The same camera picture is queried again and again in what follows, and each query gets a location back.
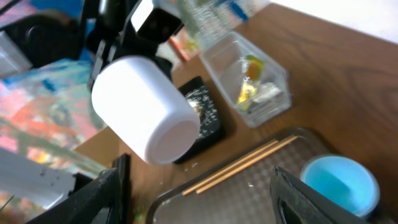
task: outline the light blue bowl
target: light blue bowl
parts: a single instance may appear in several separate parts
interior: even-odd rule
[[[358,217],[366,218],[379,203],[380,190],[372,173],[352,159],[323,156],[310,161],[300,179]]]

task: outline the chopstick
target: chopstick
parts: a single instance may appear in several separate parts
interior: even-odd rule
[[[254,159],[248,161],[247,163],[244,163],[243,165],[237,167],[236,169],[232,170],[231,172],[228,172],[227,174],[223,175],[222,177],[212,181],[211,183],[205,185],[204,187],[201,187],[201,188],[197,189],[196,193],[197,194],[203,193],[204,191],[214,187],[215,185],[217,185],[217,184],[221,183],[222,181],[226,180],[227,178],[237,174],[238,172],[241,172],[245,168],[255,164],[256,162],[260,161],[261,159],[267,157],[268,155],[278,151],[280,148],[282,148],[285,145],[291,143],[292,141],[296,140],[297,138],[298,138],[297,136],[290,136],[287,139],[284,139],[283,141],[278,143],[278,145],[276,145],[272,149],[266,151],[265,153],[261,154],[260,156],[255,157]]]
[[[217,177],[225,174],[226,172],[234,169],[235,167],[237,167],[238,165],[243,164],[244,162],[246,162],[248,159],[252,159],[254,156],[264,152],[264,150],[270,148],[271,146],[277,144],[279,141],[273,139],[272,141],[266,143],[266,145],[260,147],[259,149],[256,149],[254,152],[250,152],[249,154],[244,155],[243,157],[241,157],[240,159],[238,159],[237,161],[233,162],[232,164],[224,167],[223,169],[221,169],[220,171],[218,171],[217,173],[213,174],[212,176],[210,176],[209,178],[195,184],[194,186],[188,188],[187,190],[184,190],[182,192],[183,196],[186,196],[187,194],[193,192],[194,190],[198,189],[201,186],[204,186],[205,184],[209,183],[210,181],[216,179]]]

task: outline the clear plastic container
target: clear plastic container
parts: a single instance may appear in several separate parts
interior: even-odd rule
[[[256,89],[246,100],[239,102],[246,83],[248,55],[264,63]],[[230,107],[234,108],[251,128],[283,112],[292,105],[287,85],[287,72],[270,56],[242,37],[231,32],[200,54],[200,58]]]

